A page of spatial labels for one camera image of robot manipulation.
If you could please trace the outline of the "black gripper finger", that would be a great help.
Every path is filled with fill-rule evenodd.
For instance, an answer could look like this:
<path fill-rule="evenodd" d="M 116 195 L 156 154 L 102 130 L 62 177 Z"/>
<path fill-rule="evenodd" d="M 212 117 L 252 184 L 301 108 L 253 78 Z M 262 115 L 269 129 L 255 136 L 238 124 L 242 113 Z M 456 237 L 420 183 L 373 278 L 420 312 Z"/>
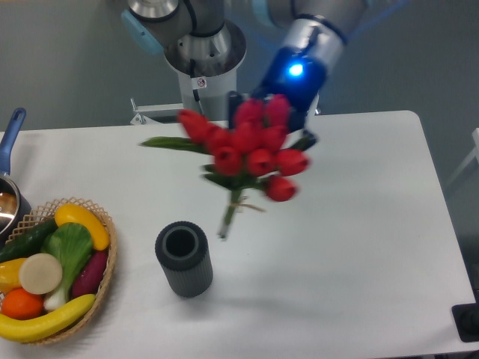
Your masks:
<path fill-rule="evenodd" d="M 244 102 L 244 96 L 235 90 L 228 92 L 228 128 L 233 129 L 234 115 L 236 114 L 239 106 Z"/>
<path fill-rule="evenodd" d="M 303 129 L 299 138 L 289 146 L 292 150 L 308 150 L 318 142 L 318 137 L 310 130 Z"/>

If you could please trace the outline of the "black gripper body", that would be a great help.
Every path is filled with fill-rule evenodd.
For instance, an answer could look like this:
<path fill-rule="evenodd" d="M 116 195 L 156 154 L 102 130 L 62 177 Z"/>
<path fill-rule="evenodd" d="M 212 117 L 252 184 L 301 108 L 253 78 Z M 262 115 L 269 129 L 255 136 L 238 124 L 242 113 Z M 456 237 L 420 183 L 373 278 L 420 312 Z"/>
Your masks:
<path fill-rule="evenodd" d="M 285 46 L 278 50 L 266 75 L 251 92 L 251 97 L 285 96 L 293 109 L 288 127 L 295 132 L 305 126 L 307 112 L 325 80 L 326 66 L 322 62 L 298 48 Z"/>

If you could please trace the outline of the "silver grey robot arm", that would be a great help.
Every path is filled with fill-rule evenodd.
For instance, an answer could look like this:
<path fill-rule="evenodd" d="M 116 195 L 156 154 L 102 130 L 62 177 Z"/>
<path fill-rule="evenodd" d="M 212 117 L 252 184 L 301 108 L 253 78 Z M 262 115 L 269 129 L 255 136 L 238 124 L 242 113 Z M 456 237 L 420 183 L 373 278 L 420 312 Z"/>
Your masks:
<path fill-rule="evenodd" d="M 299 149 L 317 143 L 307 120 L 317 113 L 319 92 L 370 1 L 250 1 L 259 21 L 286 35 L 250 97 L 286 96 L 291 132 Z M 225 15 L 223 1 L 129 1 L 122 22 L 150 54 L 163 54 L 176 72 L 183 107 L 214 121 L 233 120 L 246 97 L 237 91 L 237 69 L 247 50 L 245 35 Z"/>

